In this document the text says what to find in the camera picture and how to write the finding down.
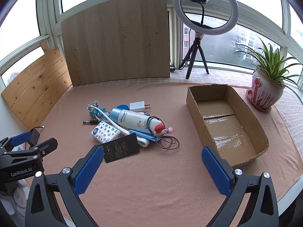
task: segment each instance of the blue gripper pad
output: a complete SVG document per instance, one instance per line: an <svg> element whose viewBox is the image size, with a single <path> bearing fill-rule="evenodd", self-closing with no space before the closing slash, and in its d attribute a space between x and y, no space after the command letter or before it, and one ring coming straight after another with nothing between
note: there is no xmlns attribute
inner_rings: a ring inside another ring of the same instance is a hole
<svg viewBox="0 0 303 227"><path fill-rule="evenodd" d="M202 149L202 161L214 181L219 193L229 197L231 194L231 182L219 162L212 155L210 150L205 147Z"/></svg>
<svg viewBox="0 0 303 227"><path fill-rule="evenodd" d="M30 132L24 132L20 135L16 135L11 139L11 145L16 147L19 146L22 143L25 143L31 139L31 133Z"/></svg>
<svg viewBox="0 0 303 227"><path fill-rule="evenodd" d="M74 193L80 195L85 193L89 184L91 183L95 173L103 161L103 148L98 146L94 153L90 156L84 166L81 168L77 176L75 177Z"/></svg>

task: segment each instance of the potted plant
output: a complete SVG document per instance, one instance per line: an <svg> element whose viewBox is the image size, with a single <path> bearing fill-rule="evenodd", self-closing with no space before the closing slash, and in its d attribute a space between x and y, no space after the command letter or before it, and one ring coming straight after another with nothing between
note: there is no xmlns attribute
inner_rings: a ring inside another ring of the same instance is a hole
<svg viewBox="0 0 303 227"><path fill-rule="evenodd" d="M241 50L236 51L235 53L243 52L245 54L251 55L257 60L257 63L253 64L256 69L252 75L251 89L247 90L246 92L250 102L258 109L264 112L269 112L271 110L271 106L281 98L283 90L286 87L296 94L303 105L303 102L298 94L286 84L286 82L290 82L298 87L297 83L291 78L295 76L301 78L303 75L295 74L287 76L289 73L287 68L301 64L293 63L289 66L281 67L285 61L295 58L285 58L284 56L281 56L279 48L273 51L271 44L269 44L269 49L263 41L262 44L263 48L257 48L258 50L261 50L261 53L253 50L247 45L236 44L241 45L242 48L246 49L246 51Z"/></svg>

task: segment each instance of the flower pot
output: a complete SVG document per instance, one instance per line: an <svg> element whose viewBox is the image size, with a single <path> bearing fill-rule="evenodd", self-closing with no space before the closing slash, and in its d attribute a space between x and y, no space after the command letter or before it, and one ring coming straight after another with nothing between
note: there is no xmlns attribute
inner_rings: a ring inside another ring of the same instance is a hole
<svg viewBox="0 0 303 227"><path fill-rule="evenodd" d="M285 86L267 77L262 70L257 70L252 75L251 90L247 91L247 96L255 107L269 112L271 106L281 98L284 88Z"/></svg>

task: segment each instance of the pot saucer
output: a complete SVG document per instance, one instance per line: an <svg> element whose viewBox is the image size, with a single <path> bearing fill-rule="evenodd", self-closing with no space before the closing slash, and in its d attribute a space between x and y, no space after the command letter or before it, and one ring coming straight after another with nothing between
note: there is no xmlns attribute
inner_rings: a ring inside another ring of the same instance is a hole
<svg viewBox="0 0 303 227"><path fill-rule="evenodd" d="M248 89L248 90L246 91L246 95L247 95L247 97L248 97L248 100L249 100L256 108L258 108L258 109L260 109L261 111L266 112L266 113L268 113L268 112L271 111L272 107L269 107L269 108L267 108L267 109L262 109L262 108L260 108L260 107L257 107L257 106L252 102L251 89Z"/></svg>

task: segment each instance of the white wall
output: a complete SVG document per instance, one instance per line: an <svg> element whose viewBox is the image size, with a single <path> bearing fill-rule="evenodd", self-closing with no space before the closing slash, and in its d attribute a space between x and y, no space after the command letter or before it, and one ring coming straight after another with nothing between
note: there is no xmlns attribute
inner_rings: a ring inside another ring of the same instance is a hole
<svg viewBox="0 0 303 227"><path fill-rule="evenodd" d="M0 93L3 91L3 87L0 86ZM0 95L0 140L5 137L11 137L25 132L21 121L11 111L5 102L2 95Z"/></svg>

